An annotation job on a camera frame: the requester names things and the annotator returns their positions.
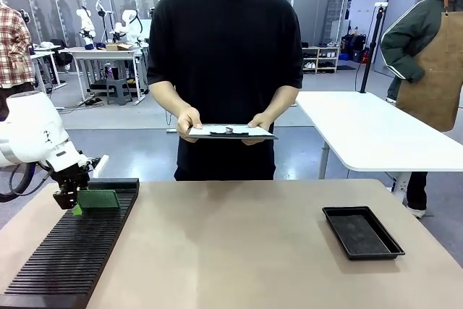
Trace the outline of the person's left hand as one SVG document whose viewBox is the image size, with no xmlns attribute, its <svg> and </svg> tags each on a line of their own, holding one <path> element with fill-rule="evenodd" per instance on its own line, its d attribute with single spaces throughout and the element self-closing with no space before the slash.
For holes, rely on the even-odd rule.
<svg viewBox="0 0 463 309">
<path fill-rule="evenodd" d="M 274 123 L 274 118 L 267 112 L 256 114 L 254 118 L 248 123 L 248 127 L 255 128 L 261 127 L 266 131 L 269 131 L 270 126 Z M 244 139 L 242 142 L 245 145 L 256 145 L 263 142 L 262 138 Z"/>
</svg>

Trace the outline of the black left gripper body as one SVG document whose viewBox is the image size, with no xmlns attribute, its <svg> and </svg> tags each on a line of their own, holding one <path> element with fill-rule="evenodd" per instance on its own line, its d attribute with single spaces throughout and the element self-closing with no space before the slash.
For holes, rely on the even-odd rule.
<svg viewBox="0 0 463 309">
<path fill-rule="evenodd" d="M 77 192 L 80 189 L 86 190 L 90 180 L 90 165 L 79 166 L 74 164 L 60 172 L 51 174 L 59 190 L 53 194 L 54 200 L 63 210 L 69 210 L 77 205 Z"/>
</svg>

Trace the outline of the person's right hand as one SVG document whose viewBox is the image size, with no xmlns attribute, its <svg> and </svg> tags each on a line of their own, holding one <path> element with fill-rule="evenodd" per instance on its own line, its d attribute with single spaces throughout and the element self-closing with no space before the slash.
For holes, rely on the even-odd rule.
<svg viewBox="0 0 463 309">
<path fill-rule="evenodd" d="M 177 117 L 177 134 L 181 139 L 188 143 L 196 143 L 197 139 L 190 137 L 190 130 L 192 128 L 202 128 L 200 114 L 196 108 L 185 106 L 181 109 L 179 116 Z"/>
</svg>

